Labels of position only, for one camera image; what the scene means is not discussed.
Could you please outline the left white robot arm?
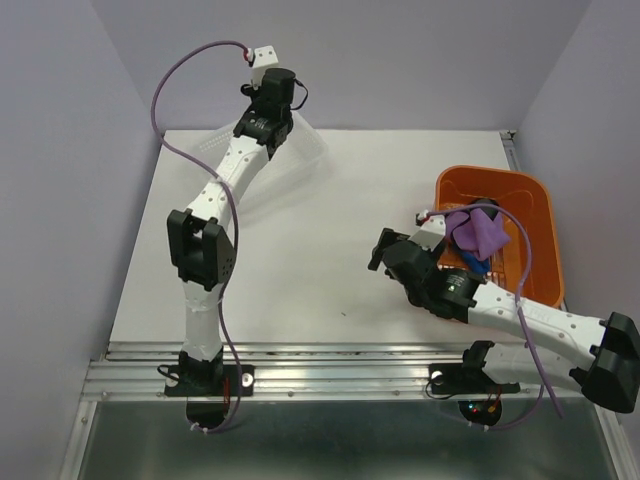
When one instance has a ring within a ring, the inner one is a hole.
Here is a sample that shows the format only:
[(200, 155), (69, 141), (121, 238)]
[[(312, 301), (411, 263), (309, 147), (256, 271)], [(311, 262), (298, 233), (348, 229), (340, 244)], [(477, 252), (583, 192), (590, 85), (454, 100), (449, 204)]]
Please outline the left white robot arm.
[(237, 207), (250, 183), (293, 129), (291, 70), (272, 67), (233, 130), (215, 174), (184, 209), (167, 218), (170, 259), (183, 283), (186, 335), (175, 365), (161, 366), (169, 396), (217, 396), (228, 385), (221, 339), (222, 299), (238, 250)]

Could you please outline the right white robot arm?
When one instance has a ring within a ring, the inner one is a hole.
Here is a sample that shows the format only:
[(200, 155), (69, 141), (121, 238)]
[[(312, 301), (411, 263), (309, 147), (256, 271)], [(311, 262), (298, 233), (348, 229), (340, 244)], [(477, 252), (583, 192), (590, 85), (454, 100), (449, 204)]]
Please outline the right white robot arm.
[(442, 241), (385, 228), (368, 268), (398, 282), (409, 303), (438, 318), (501, 331), (519, 347), (476, 340), (460, 362), (439, 364), (431, 391), (440, 396), (515, 394), (524, 384), (576, 391), (616, 413), (639, 395), (639, 331), (628, 316), (580, 316), (516, 296), (478, 274), (441, 268)]

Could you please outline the purple black-edged towel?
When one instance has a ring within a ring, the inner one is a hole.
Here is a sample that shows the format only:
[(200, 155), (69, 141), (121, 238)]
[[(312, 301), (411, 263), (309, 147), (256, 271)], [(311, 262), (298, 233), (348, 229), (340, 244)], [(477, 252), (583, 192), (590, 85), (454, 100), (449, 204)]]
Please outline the purple black-edged towel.
[(448, 214), (445, 225), (447, 240), (478, 261), (490, 259), (511, 240), (501, 212), (491, 207)]

